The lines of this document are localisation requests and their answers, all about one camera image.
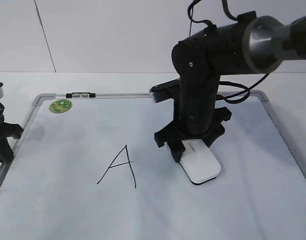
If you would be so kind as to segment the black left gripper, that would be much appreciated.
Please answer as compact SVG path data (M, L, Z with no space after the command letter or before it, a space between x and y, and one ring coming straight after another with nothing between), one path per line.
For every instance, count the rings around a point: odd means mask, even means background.
M4 109L0 102L0 163L9 163L14 159L14 151L7 138L20 139L24 129L19 124L5 122Z

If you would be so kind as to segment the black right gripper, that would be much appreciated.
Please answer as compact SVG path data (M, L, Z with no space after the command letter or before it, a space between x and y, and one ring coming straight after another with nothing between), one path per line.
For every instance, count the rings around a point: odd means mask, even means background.
M154 133L154 140L159 148L167 144L174 161L180 162L186 150L183 141L200 139L209 148L225 133L222 122L229 121L231 116L227 107L185 116L180 111L180 101L173 101L173 120Z

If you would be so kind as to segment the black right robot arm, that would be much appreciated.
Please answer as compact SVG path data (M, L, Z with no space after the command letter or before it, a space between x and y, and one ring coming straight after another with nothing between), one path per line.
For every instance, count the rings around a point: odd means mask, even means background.
M284 25L272 16L246 12L234 24L207 27L179 41L171 59L179 78L153 86L150 93L157 103L173 100L173 119L154 139L179 162L185 140L211 146L225 133L222 123L232 114L215 107L224 99L218 95L221 76L267 77L284 61L306 60L306 16Z

